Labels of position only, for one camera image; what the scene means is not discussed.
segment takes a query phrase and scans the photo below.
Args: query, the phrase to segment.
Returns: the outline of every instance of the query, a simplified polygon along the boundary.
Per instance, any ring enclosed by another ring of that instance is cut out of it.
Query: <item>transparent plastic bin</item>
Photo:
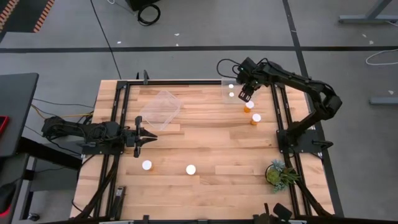
[[[182,102],[169,91],[160,91],[140,111],[142,118],[156,130],[163,130],[180,112]]]

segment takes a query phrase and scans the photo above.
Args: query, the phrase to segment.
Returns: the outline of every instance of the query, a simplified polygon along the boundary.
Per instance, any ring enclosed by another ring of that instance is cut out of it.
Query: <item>black cable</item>
[[[61,167],[61,168],[56,168],[56,169],[46,169],[46,170],[35,172],[35,174],[39,174],[41,172],[46,172],[46,171],[50,171],[50,170],[61,170],[61,169],[64,169],[64,168],[67,168],[67,167]],[[15,180],[13,180],[12,182],[8,183],[8,184],[12,184],[12,183],[17,182],[18,180],[21,180],[21,179],[23,179],[23,177],[17,178]]]
[[[34,133],[38,134],[40,137],[43,137],[40,133],[38,133],[37,131],[33,130],[32,128],[30,128],[30,127],[28,127],[28,126],[26,126],[26,125],[25,125],[25,128],[27,128],[27,129],[33,131]]]
[[[86,117],[83,124],[91,124],[91,120],[93,119],[93,114]]]
[[[130,12],[130,14],[132,14],[132,15],[134,15],[134,16],[136,16],[132,11],[130,11],[130,9],[128,9],[128,8],[126,8],[126,7],[124,7],[124,6],[122,6],[122,5],[120,5],[119,3],[117,3],[116,1],[114,2],[115,4],[117,4],[119,7],[121,7],[121,8],[123,8],[123,9],[125,9],[127,12]]]
[[[235,71],[235,68],[236,68],[236,67],[239,68],[239,65],[234,65],[234,66],[232,66],[232,72],[235,73],[235,75],[239,75],[239,72],[236,72],[236,71]]]
[[[79,127],[78,126],[78,124],[76,125],[76,126],[74,126],[74,125],[69,125],[69,124],[53,124],[53,125],[51,125],[51,126],[49,126],[48,127],[48,129],[50,129],[50,128],[52,128],[52,127],[54,127],[54,126],[66,126],[66,127],[71,127],[71,128],[77,128],[77,129],[79,129],[80,131],[81,131],[81,133],[83,134],[83,138],[85,139],[85,143],[87,143],[87,136],[86,136],[86,133],[85,133],[85,131],[81,128],[81,127]]]
[[[77,121],[77,123],[79,123],[83,118],[93,117],[93,113],[94,113],[94,111],[90,112],[90,113],[89,113],[90,115],[84,115],[84,116],[82,116],[82,117]]]
[[[109,47],[109,50],[111,51],[112,58],[113,58],[113,62],[114,62],[114,66],[116,66],[116,70],[118,71],[119,79],[121,80],[121,79],[122,79],[122,76],[120,75],[119,67],[118,67],[118,65],[117,65],[117,63],[116,63],[116,59],[114,58],[113,51],[112,51],[112,47],[111,47],[111,45],[109,44],[108,38],[106,38],[105,31],[104,31],[104,29],[102,28],[100,19],[98,18],[97,12],[95,11],[95,7],[94,7],[94,4],[93,4],[93,0],[90,0],[90,2],[91,2],[91,6],[93,6],[94,14],[95,14],[95,17],[97,18],[99,27],[101,28],[102,33],[103,33],[103,35],[104,35],[104,37],[105,37],[106,43],[107,43],[107,45],[108,45],[108,47]]]
[[[125,9],[125,10],[126,10],[127,12],[129,12],[130,14],[136,16],[136,14],[133,13],[130,9],[128,9],[128,8],[126,8],[126,7],[122,6],[122,5],[120,5],[120,4],[117,3],[116,1],[115,1],[115,4],[117,4],[119,7],[123,8],[123,9]],[[153,8],[157,11],[156,19],[154,19],[153,21],[150,21],[150,22],[144,20],[144,19],[141,17],[141,13],[142,13],[143,10],[146,9],[147,7],[153,7]],[[150,25],[154,24],[155,22],[157,22],[157,21],[160,19],[160,9],[159,9],[158,6],[156,6],[156,5],[154,5],[154,4],[149,4],[149,5],[143,6],[143,7],[138,11],[137,17],[138,17],[138,23],[140,23],[140,25],[142,25],[142,26],[150,26]]]
[[[113,161],[111,169],[109,170],[108,174],[106,175],[103,183],[98,187],[98,190],[95,192],[93,198],[90,200],[88,205],[83,209],[83,211],[75,217],[76,220],[87,218],[91,211],[94,209],[97,201],[102,198],[102,194],[104,193],[105,189],[107,188],[108,184],[111,182],[112,178],[116,175],[116,168],[117,164]]]
[[[80,170],[81,170],[81,168],[83,168],[83,166],[84,166],[90,159],[92,159],[94,156],[95,156],[95,155],[91,155],[89,158],[87,158],[87,159],[81,164],[80,169],[79,169],[79,171],[77,172],[76,181],[79,180],[79,175],[80,175]],[[83,212],[82,209],[78,208],[78,207],[75,205],[75,202],[73,201],[73,199],[72,199],[72,205],[73,205],[73,206],[75,207],[75,209],[77,209],[79,212]]]
[[[53,103],[53,102],[49,102],[49,101],[45,101],[45,100],[40,100],[40,99],[36,99],[36,98],[33,98],[33,100],[41,101],[41,102],[44,102],[44,103],[50,103],[50,104],[52,104],[52,105],[62,105],[62,106],[84,106],[84,107],[87,107],[87,108],[94,108],[94,107],[92,107],[92,106],[81,105],[81,104],[78,104],[78,103]]]
[[[37,131],[35,131],[34,129],[32,129],[32,128],[30,128],[30,127],[28,127],[28,126],[26,126],[25,125],[25,128],[27,128],[27,129],[29,129],[29,130],[31,130],[31,131],[33,131],[34,133],[36,133],[37,135],[39,135],[40,137],[43,137],[40,133],[38,133]],[[68,150],[68,151],[71,151],[71,152],[73,152],[72,150],[70,150],[70,149],[65,149],[65,148],[62,148],[61,146],[59,146],[58,144],[56,144],[56,143],[54,143],[54,142],[52,142],[52,141],[50,141],[52,144],[54,144],[54,145],[56,145],[56,146],[58,146],[60,149],[64,149],[64,150]],[[77,152],[73,152],[75,155],[78,155],[78,156],[81,156],[81,154],[80,153],[77,153]]]
[[[235,63],[236,65],[234,65],[234,66],[240,66],[240,65],[241,65],[240,63],[235,62],[234,60],[231,60],[231,59],[229,59],[229,58],[224,58],[224,59],[221,59],[221,60],[217,63],[217,66],[216,66],[217,73],[218,73],[220,76],[225,77],[225,78],[236,78],[236,77],[231,77],[231,76],[223,75],[223,74],[220,73],[220,70],[218,69],[218,67],[220,66],[220,63],[221,63],[221,62],[224,62],[224,61],[226,61],[226,60],[229,61],[229,62]]]
[[[79,156],[81,156],[81,154],[80,153],[78,153],[78,152],[73,152],[72,150],[70,150],[70,149],[67,149],[67,148],[64,148],[64,147],[61,147],[59,144],[57,144],[57,143],[55,143],[55,142],[53,142],[52,140],[50,140],[49,138],[46,138],[49,142],[51,142],[52,144],[54,144],[54,145],[56,145],[58,148],[60,148],[60,149],[63,149],[63,150],[66,150],[66,151],[69,151],[69,152],[72,152],[72,153],[74,153],[74,154],[76,154],[76,155],[79,155]]]
[[[141,17],[142,12],[148,7],[153,7],[157,11],[157,16],[153,21],[146,21],[145,19],[143,19]],[[154,24],[155,22],[157,22],[159,20],[159,18],[160,18],[160,9],[159,9],[159,7],[157,7],[154,4],[148,4],[146,6],[142,6],[140,8],[140,10],[138,11],[138,15],[137,15],[138,23],[140,23],[140,25],[142,25],[142,26],[150,26],[150,25]]]

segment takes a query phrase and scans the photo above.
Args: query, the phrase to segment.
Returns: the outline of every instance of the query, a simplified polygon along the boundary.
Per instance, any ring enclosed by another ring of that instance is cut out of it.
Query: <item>wooden table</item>
[[[101,82],[94,123],[110,120],[116,83]],[[171,92],[183,106],[163,131],[154,131],[146,122],[142,123],[159,138],[146,144],[139,158],[133,157],[132,148],[126,148],[121,156],[116,186],[127,186],[122,220],[142,220],[143,215],[150,215],[151,220],[252,219],[253,214],[264,212],[264,203],[272,209],[278,202],[292,209],[289,191],[273,193],[264,177],[273,159],[283,161],[275,136],[277,123],[270,88],[258,90],[252,112],[259,113],[262,121],[252,126],[249,122],[253,113],[244,113],[243,103],[224,104],[220,85],[133,86],[127,126],[134,126],[141,108],[161,90]],[[123,95],[122,90],[116,121],[120,120]],[[308,114],[304,94],[287,88],[287,95],[293,120],[304,118]],[[300,156],[308,188],[333,213],[321,160],[311,154]],[[141,167],[147,159],[153,163],[151,171]],[[75,203],[80,208],[98,188],[102,161],[103,156],[97,155],[80,171],[75,194]],[[195,175],[186,174],[189,164],[196,166]],[[304,214],[301,193],[296,189]],[[106,198],[104,194],[102,215]],[[78,213],[73,208],[71,217]]]

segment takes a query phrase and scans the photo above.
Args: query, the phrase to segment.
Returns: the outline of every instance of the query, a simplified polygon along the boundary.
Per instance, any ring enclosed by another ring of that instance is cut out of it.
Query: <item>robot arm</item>
[[[280,65],[265,60],[256,64],[250,58],[246,58],[238,67],[236,81],[244,84],[239,98],[248,102],[252,94],[262,85],[269,86],[275,83],[285,84],[307,93],[312,99],[315,110],[303,120],[293,122],[286,130],[293,144],[315,123],[334,117],[342,102],[330,85],[285,71]]]
[[[116,155],[122,153],[126,145],[134,147],[134,157],[139,157],[142,145],[157,140],[155,134],[141,127],[141,122],[142,117],[136,117],[136,129],[130,130],[114,121],[79,124],[54,116],[44,121],[42,132],[43,137],[50,141],[68,135],[83,137],[85,143],[80,145],[83,154]]]

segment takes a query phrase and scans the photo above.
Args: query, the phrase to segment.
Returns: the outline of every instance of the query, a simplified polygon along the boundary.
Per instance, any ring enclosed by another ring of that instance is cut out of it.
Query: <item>succulent plant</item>
[[[280,182],[280,177],[279,177],[280,172],[277,171],[274,168],[270,168],[267,171],[267,180],[272,184],[272,185],[277,185]]]
[[[267,170],[267,180],[274,186],[274,192],[284,190],[289,184],[294,184],[300,176],[293,168],[286,168],[282,161],[274,159]]]
[[[279,171],[279,172],[282,172],[283,169],[285,169],[285,163],[282,162],[282,161],[279,161],[279,160],[277,160],[277,159],[274,159],[274,160],[272,161],[271,168],[274,168],[275,170],[277,170],[277,171]]]

